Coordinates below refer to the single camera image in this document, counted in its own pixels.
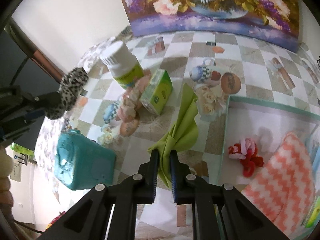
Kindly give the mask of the person right hand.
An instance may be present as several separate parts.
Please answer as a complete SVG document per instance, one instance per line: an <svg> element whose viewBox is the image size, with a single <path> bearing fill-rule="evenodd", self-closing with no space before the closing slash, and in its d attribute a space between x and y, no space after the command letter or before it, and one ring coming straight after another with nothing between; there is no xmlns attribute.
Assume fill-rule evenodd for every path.
<svg viewBox="0 0 320 240"><path fill-rule="evenodd" d="M6 149L1 146L1 212L6 220L12 219L12 207L14 205L14 198L10 192L11 182L9 176L13 170L12 158L7 155Z"/></svg>

